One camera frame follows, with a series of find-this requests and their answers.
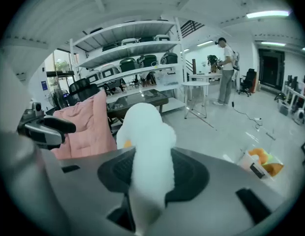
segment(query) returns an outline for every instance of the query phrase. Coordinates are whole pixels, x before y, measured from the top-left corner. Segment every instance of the ceiling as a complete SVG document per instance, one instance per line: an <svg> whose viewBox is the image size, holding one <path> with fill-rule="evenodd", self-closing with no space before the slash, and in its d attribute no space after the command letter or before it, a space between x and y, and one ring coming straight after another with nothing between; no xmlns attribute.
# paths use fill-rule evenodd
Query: ceiling
<svg viewBox="0 0 305 236"><path fill-rule="evenodd" d="M70 38L82 37L82 31L161 14L179 17L181 23L202 23L206 27L201 29L208 29L205 36L250 29L258 39L276 34L278 41L304 45L305 34L292 17L245 17L248 12L274 9L290 8L283 0L27 0L7 28L2 50L13 71L26 72L29 80L50 53Z"/></svg>

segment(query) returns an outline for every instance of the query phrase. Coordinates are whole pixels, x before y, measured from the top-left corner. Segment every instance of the sneaker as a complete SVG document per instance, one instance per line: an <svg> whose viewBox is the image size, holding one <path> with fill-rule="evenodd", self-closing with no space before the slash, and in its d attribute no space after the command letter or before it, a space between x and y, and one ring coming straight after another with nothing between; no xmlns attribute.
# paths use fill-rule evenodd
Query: sneaker
<svg viewBox="0 0 305 236"><path fill-rule="evenodd" d="M214 101L213 104L217 106L223 106L223 104L219 103L218 101Z"/></svg>

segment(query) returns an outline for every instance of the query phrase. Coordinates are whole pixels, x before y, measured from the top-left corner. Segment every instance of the pink cushion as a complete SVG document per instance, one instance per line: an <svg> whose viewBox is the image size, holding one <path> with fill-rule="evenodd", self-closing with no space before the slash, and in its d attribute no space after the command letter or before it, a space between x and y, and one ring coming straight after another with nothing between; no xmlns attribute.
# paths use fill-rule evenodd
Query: pink cushion
<svg viewBox="0 0 305 236"><path fill-rule="evenodd" d="M55 111L53 115L76 125L76 132L66 134L60 148L52 150L57 159L97 155L117 149L108 124L104 90L75 106Z"/></svg>

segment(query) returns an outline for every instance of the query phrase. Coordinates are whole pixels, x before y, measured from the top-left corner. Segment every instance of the white plush toy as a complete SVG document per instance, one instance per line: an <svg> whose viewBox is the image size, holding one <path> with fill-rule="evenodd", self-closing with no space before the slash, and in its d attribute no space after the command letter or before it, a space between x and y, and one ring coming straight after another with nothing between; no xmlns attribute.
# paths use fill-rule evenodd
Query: white plush toy
<svg viewBox="0 0 305 236"><path fill-rule="evenodd" d="M126 113L117 133L118 149L136 147L129 198L136 234L143 235L165 209L174 188L171 148L176 134L151 104L138 103Z"/></svg>

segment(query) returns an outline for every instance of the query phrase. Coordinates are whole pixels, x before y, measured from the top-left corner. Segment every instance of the pink chair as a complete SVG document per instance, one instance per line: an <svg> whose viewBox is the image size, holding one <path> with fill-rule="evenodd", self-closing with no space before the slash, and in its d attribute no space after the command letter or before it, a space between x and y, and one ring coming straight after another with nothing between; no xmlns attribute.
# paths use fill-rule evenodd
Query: pink chair
<svg viewBox="0 0 305 236"><path fill-rule="evenodd" d="M57 159L97 155L117 149L108 124L104 90L75 106L55 111L53 115L76 125L76 132L65 134L65 142L52 150Z"/></svg>

